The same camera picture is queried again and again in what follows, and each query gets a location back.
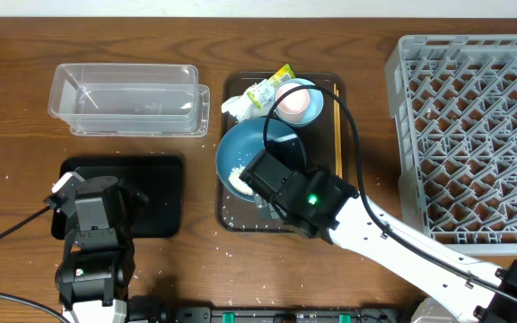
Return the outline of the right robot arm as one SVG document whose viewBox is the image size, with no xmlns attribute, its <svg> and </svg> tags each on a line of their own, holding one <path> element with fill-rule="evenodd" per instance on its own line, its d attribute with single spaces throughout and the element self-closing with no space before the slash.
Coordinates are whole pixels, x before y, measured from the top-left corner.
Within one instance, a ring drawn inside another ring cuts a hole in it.
<svg viewBox="0 0 517 323">
<path fill-rule="evenodd" d="M 502 268 L 460 254 L 389 215 L 336 175 L 291 170 L 265 150 L 240 178 L 298 232 L 384 266 L 456 321 L 517 322 L 517 260 Z"/>
</svg>

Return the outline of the dark blue plate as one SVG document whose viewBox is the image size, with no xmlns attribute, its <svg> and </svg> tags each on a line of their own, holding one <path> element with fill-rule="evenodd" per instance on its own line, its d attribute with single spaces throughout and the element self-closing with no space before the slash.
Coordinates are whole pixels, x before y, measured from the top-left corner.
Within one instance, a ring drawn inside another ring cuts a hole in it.
<svg viewBox="0 0 517 323">
<path fill-rule="evenodd" d="M 223 186 L 239 199 L 254 203 L 253 195 L 244 195 L 229 181 L 232 169 L 245 167 L 264 148 L 263 129 L 265 119 L 248 119 L 229 129 L 221 139 L 215 157 L 218 178 Z M 287 124 L 270 119 L 267 140 L 274 141 L 276 153 L 285 154 L 288 165 L 305 169 L 306 152 L 301 139 Z"/>
</svg>

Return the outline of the brown serving tray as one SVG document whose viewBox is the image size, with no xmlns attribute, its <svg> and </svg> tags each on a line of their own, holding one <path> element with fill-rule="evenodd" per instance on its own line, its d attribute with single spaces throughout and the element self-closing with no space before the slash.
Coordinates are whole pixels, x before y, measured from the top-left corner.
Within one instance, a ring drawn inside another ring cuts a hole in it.
<svg viewBox="0 0 517 323">
<path fill-rule="evenodd" d="M 306 127 L 289 127 L 304 145 L 308 170 L 321 166 L 346 179 L 349 126 L 344 116 L 336 120 L 336 110 L 335 102 L 326 97 L 322 112 L 313 122 Z M 222 138 L 235 125 L 236 119 L 224 113 L 221 117 Z M 246 202 L 232 195 L 221 180 L 217 189 L 216 218 L 228 231 L 289 233 L 293 230 L 284 225 L 272 209 L 259 207 L 255 202 Z"/>
</svg>

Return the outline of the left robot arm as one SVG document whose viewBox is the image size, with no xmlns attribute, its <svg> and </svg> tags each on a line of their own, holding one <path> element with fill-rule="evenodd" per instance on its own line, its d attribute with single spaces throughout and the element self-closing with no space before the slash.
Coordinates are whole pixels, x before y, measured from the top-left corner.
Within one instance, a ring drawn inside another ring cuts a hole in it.
<svg viewBox="0 0 517 323">
<path fill-rule="evenodd" d="M 65 173 L 48 205 L 65 216 L 55 282 L 68 322 L 127 322 L 135 270 L 132 224 L 148 205 L 143 192 L 114 176 Z"/>
</svg>

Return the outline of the pile of white rice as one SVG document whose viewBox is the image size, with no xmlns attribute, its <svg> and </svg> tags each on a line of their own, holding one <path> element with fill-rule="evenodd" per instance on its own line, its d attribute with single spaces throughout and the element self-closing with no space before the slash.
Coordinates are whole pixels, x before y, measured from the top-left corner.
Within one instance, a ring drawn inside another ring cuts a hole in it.
<svg viewBox="0 0 517 323">
<path fill-rule="evenodd" d="M 231 169 L 228 180 L 237 192 L 241 193 L 244 196 L 252 196 L 253 190 L 244 181 L 240 179 L 240 175 L 242 174 L 244 169 L 245 167 L 243 165 L 233 167 Z"/>
</svg>

